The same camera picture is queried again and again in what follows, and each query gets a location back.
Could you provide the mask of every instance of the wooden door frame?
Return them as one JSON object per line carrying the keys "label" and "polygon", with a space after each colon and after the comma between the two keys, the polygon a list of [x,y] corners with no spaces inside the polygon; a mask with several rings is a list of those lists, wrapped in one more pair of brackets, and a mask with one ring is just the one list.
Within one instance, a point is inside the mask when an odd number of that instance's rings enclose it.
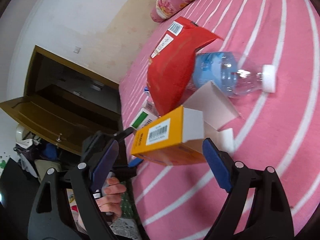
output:
{"label": "wooden door frame", "polygon": [[101,82],[102,84],[111,87],[113,89],[118,90],[119,89],[119,84],[89,70],[84,67],[81,67],[77,65],[76,63],[73,63],[63,57],[60,57],[58,55],[55,55],[54,53],[47,51],[39,46],[35,46],[30,63],[29,63],[29,68],[28,68],[28,73],[26,77],[26,82],[24,86],[24,96],[31,96],[36,92],[36,81],[38,78],[38,73],[41,67],[41,62],[44,57],[47,57],[49,59],[52,59],[66,67],[69,67],[83,75],[86,75],[94,80],[97,80]]}

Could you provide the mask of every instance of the red plastic bag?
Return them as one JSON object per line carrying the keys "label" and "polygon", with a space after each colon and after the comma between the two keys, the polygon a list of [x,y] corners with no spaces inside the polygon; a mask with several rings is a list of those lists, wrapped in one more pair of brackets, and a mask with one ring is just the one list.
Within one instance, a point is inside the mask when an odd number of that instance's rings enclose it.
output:
{"label": "red plastic bag", "polygon": [[179,17],[150,56],[148,88],[160,115],[178,106],[194,70],[196,52],[220,38]]}

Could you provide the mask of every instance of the bed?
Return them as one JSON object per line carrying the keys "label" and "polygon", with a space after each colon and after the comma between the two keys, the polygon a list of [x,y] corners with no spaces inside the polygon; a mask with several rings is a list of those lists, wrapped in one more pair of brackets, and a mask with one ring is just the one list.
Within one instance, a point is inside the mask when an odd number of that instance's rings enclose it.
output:
{"label": "bed", "polygon": [[[121,82],[124,128],[146,99],[148,57],[179,16],[225,39],[203,52],[237,51],[257,64],[277,67],[276,93],[233,100],[243,119],[225,128],[234,129],[234,160],[255,169],[276,168],[298,233],[320,201],[319,15],[309,0],[195,0],[158,26]],[[132,139],[126,141],[129,160]],[[227,197],[206,163],[165,167],[145,161],[132,183],[151,240],[203,239]],[[245,225],[252,193],[238,230]]]}

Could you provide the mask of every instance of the wooden door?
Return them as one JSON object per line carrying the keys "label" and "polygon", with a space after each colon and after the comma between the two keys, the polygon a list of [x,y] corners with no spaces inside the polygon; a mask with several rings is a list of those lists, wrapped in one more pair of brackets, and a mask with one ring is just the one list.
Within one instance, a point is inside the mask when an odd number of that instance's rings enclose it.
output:
{"label": "wooden door", "polygon": [[0,103],[0,108],[34,134],[78,155],[81,155],[82,142],[96,131],[109,134],[115,132],[69,112],[39,95],[12,99]]}

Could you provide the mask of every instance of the plastic bottle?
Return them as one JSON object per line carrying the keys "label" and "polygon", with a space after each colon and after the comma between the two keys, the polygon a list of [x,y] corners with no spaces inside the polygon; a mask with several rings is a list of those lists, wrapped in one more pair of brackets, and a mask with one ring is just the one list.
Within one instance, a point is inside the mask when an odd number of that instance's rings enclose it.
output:
{"label": "plastic bottle", "polygon": [[276,91],[275,66],[258,66],[232,52],[197,55],[192,79],[197,88],[212,80],[228,97],[238,97],[256,90]]}

